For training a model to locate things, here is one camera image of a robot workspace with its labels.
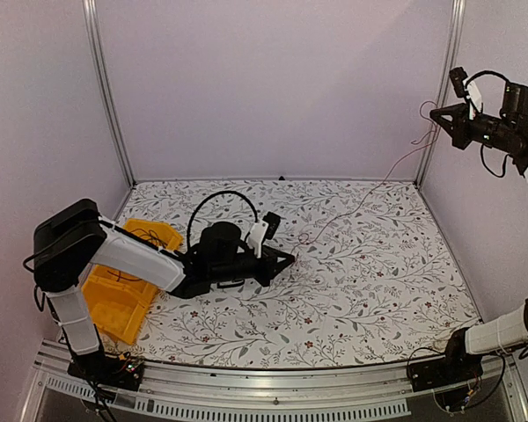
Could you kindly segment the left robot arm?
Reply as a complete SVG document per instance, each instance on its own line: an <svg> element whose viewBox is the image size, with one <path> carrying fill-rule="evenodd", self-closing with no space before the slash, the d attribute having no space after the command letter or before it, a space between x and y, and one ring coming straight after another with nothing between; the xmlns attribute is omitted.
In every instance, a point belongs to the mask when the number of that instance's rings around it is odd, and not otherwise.
<svg viewBox="0 0 528 422"><path fill-rule="evenodd" d="M113 374L113 362L102 353L98 330L77 287L88 265L122 271L181 299L242 280L267 287L295 261L266 244L279 222L278 215L267 213L247 236L233 223L215 222L186 252L173 252L125 230L101 215L95 201L82 199L35 229L33 254L22 265L50 302L80 368L103 382Z"/></svg>

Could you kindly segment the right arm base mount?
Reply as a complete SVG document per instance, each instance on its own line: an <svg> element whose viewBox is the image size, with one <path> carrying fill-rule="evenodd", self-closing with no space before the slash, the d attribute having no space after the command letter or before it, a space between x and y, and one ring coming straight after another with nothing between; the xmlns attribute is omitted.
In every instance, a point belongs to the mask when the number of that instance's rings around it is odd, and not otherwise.
<svg viewBox="0 0 528 422"><path fill-rule="evenodd" d="M436 404L444 411L466 409L480 387L483 375L482 357L467 354L464 357L438 357L407 363L407 378L413 392L431 390Z"/></svg>

